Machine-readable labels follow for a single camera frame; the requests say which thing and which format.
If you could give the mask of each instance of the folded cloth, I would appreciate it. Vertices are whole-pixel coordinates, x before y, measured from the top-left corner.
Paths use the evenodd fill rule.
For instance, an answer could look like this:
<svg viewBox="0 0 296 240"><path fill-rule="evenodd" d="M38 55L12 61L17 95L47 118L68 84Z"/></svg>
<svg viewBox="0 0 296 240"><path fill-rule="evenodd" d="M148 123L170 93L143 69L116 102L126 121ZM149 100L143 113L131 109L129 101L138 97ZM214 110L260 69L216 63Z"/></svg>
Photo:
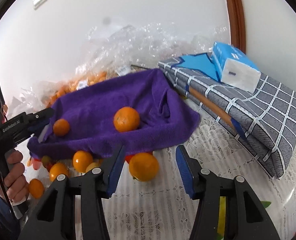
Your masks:
<svg viewBox="0 0 296 240"><path fill-rule="evenodd" d="M159 62L168 80L183 95L200 105L234 136L271 176L284 173L296 145L296 92L261 74L253 94L218 83L205 74L180 67L183 59ZM218 115L189 94L189 86L226 111L242 126L244 141Z"/></svg>
<svg viewBox="0 0 296 240"><path fill-rule="evenodd" d="M125 106L138 111L140 126L119 133L113 117ZM37 137L28 142L32 156L68 159L84 150L105 158L117 145L125 145L127 155L153 151L185 142L200 122L200 115L183 102L159 69L100 82L64 95L52 107L55 114L43 142ZM62 138L52 130L60 118L70 123L69 133Z"/></svg>

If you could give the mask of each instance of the yellow object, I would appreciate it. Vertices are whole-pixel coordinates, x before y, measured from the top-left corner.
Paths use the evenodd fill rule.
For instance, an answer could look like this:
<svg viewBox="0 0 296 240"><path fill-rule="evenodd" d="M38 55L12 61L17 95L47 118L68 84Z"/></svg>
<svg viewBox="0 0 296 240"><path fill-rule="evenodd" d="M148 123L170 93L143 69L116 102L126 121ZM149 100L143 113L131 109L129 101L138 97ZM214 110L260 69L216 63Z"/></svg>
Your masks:
<svg viewBox="0 0 296 240"><path fill-rule="evenodd" d="M56 122L53 124L53 133L56 136L64 136L70 131L70 124L67 120L65 119L58 119Z"/></svg>
<svg viewBox="0 0 296 240"><path fill-rule="evenodd" d="M139 181L152 180L158 171L158 160L149 153L137 153L129 162L130 174Z"/></svg>
<svg viewBox="0 0 296 240"><path fill-rule="evenodd" d="M32 157L30 157L27 161L27 167L30 167L32 165Z"/></svg>
<svg viewBox="0 0 296 240"><path fill-rule="evenodd" d="M43 167L46 168L46 166L52 161L52 159L49 156L44 155L41 159Z"/></svg>
<svg viewBox="0 0 296 240"><path fill-rule="evenodd" d="M139 113L131 107L123 107L113 117L113 124L118 132L136 130L140 125Z"/></svg>
<svg viewBox="0 0 296 240"><path fill-rule="evenodd" d="M221 236L225 234L225 221L226 221L226 197L220 197L217 233L220 234Z"/></svg>
<svg viewBox="0 0 296 240"><path fill-rule="evenodd" d="M41 198L44 193L44 186L38 179L32 179L29 183L29 192L34 198Z"/></svg>
<svg viewBox="0 0 296 240"><path fill-rule="evenodd" d="M85 173L87 167L93 163L91 153L85 151L77 151L72 158L73 167L77 172Z"/></svg>
<svg viewBox="0 0 296 240"><path fill-rule="evenodd" d="M90 163L89 166L86 168L86 172L94 169L94 168L97 168L97 167L100 167L100 162L97 161L97 162L93 162L93 163Z"/></svg>
<svg viewBox="0 0 296 240"><path fill-rule="evenodd" d="M63 163L54 164L49 171L49 178L51 181L54 181L58 175L65 174L69 176L68 168Z"/></svg>

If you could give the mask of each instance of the plastic bag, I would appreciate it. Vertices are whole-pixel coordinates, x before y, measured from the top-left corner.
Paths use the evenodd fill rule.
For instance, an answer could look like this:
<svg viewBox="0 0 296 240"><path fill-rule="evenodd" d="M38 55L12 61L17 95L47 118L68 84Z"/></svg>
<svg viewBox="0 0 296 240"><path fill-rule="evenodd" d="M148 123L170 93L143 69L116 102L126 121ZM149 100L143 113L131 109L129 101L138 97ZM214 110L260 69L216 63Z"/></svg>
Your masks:
<svg viewBox="0 0 296 240"><path fill-rule="evenodd" d="M32 84L29 90L22 90L21 104L14 106L12 112L39 111L67 93L142 68L156 68L162 59L211 51L214 41L229 43L230 39L226 27L216 28L210 38L206 38L200 34L179 35L175 24L163 27L155 23L140 28L127 25L106 39L102 38L104 32L106 30L92 28L88 33L88 41L83 45L84 60L76 67L74 77L58 83Z"/></svg>

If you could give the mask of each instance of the sleeve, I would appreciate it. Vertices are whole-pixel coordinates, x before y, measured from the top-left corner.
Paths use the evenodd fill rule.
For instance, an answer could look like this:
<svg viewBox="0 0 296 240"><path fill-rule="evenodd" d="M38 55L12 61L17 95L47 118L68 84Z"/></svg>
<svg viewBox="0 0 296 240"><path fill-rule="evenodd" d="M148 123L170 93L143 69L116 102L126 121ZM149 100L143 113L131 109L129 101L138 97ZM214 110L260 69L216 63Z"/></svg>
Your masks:
<svg viewBox="0 0 296 240"><path fill-rule="evenodd" d="M0 197L0 227L7 239L17 240L20 234L20 222L14 218L7 203Z"/></svg>

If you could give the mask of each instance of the white wall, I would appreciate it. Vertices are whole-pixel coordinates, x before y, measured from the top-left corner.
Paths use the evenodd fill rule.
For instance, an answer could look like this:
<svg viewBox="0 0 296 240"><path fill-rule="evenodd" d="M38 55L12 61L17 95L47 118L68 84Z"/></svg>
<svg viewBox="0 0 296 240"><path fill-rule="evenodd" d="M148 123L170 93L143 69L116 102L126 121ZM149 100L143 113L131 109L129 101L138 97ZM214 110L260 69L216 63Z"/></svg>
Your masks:
<svg viewBox="0 0 296 240"><path fill-rule="evenodd" d="M32 0L17 0L0 21L0 83L6 101L21 87L74 73L86 34L102 27L105 17L120 27L175 22L179 30L205 35L216 26L229 27L225 0L48 0L36 11Z"/></svg>
<svg viewBox="0 0 296 240"><path fill-rule="evenodd" d="M242 0L247 54L265 74L296 91L296 13L285 0Z"/></svg>
<svg viewBox="0 0 296 240"><path fill-rule="evenodd" d="M296 90L296 14L284 0L243 0L247 52L261 71ZM36 81L59 81L80 63L86 34L103 27L175 22L182 32L228 26L225 0L17 0L0 21L0 83L6 101Z"/></svg>

